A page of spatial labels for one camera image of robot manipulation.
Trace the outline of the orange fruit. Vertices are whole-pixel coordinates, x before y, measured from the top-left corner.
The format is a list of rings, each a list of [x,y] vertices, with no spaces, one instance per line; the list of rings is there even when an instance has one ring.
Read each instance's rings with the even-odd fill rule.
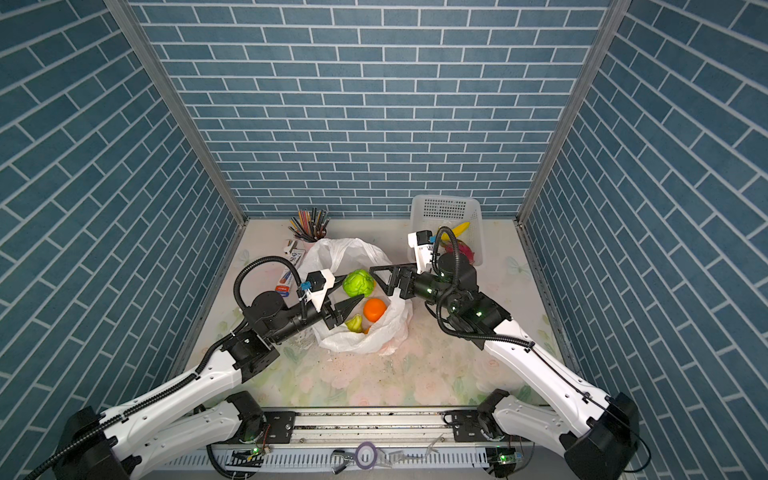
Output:
[[[388,304],[379,298],[368,299],[363,306],[363,316],[370,323],[376,323],[385,313]]]

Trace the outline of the green fruit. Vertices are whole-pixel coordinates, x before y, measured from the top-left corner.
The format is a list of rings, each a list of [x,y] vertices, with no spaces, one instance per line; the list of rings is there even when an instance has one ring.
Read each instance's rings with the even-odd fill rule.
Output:
[[[370,297],[375,290],[376,282],[365,269],[358,269],[346,275],[342,283],[344,292],[349,297],[363,295]]]

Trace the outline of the white plastic bag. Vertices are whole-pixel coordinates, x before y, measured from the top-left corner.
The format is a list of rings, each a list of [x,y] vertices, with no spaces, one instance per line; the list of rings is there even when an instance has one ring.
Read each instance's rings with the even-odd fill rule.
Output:
[[[389,265],[388,256],[379,247],[359,238],[323,239],[314,244],[305,255],[299,273],[302,276],[313,271],[329,269],[335,278],[358,270],[369,270],[373,266]],[[376,322],[370,323],[363,316],[363,333],[350,332],[345,323],[328,329],[320,321],[312,326],[318,345],[336,353],[391,355],[407,339],[409,324],[413,317],[413,302],[395,295],[388,297],[376,285],[370,297],[364,297],[350,314],[363,316],[363,306],[370,298],[379,298],[388,304],[386,313]]]

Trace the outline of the pink dragon fruit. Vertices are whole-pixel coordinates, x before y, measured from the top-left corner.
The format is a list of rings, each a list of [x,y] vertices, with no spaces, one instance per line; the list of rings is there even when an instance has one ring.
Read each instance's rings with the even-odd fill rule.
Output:
[[[464,255],[467,258],[467,261],[470,265],[473,265],[475,263],[475,253],[474,251],[464,242],[459,243],[459,251],[462,255]]]

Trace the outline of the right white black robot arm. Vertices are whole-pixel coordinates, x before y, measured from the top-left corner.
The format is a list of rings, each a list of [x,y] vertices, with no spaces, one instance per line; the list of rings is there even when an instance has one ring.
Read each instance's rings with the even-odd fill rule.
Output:
[[[626,394],[610,395],[567,368],[533,340],[511,314],[480,290],[464,255],[443,254],[429,272],[416,263],[375,266],[387,293],[420,298],[447,335],[474,343],[510,368],[546,402],[530,406],[495,391],[479,407],[493,437],[517,435],[562,456],[580,479],[618,479],[646,444],[639,409]]]

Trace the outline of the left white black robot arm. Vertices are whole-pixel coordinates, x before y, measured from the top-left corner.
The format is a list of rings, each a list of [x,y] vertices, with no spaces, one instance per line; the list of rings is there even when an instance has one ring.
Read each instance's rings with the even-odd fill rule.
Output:
[[[87,407],[66,423],[52,471],[58,479],[140,479],[186,453],[224,440],[257,438],[264,414],[236,387],[266,369],[276,346],[317,322],[342,324],[361,296],[289,307],[275,291],[244,309],[244,325],[220,339],[191,370],[121,405]]]

